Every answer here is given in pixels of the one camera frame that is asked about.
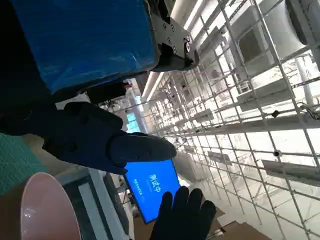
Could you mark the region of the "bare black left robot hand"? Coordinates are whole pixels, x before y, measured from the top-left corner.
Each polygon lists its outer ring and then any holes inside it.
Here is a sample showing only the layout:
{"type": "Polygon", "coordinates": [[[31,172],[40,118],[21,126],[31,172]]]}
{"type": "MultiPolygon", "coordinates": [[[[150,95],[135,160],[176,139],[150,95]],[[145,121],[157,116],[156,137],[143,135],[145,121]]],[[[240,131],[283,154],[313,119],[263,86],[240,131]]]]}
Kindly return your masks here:
{"type": "Polygon", "coordinates": [[[172,159],[177,150],[165,138],[127,133],[120,117],[71,98],[198,64],[163,0],[3,0],[0,131],[39,136],[61,161],[119,175],[129,162],[172,159]]]}

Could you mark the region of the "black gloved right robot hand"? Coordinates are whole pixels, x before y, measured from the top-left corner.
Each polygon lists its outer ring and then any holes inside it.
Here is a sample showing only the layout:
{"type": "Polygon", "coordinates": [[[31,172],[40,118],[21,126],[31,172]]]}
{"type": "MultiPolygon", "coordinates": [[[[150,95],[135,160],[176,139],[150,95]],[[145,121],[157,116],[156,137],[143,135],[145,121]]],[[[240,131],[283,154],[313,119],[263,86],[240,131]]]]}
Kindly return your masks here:
{"type": "Polygon", "coordinates": [[[175,195],[163,194],[151,240],[205,240],[217,209],[210,200],[203,200],[199,188],[192,191],[181,186],[175,195]]]}

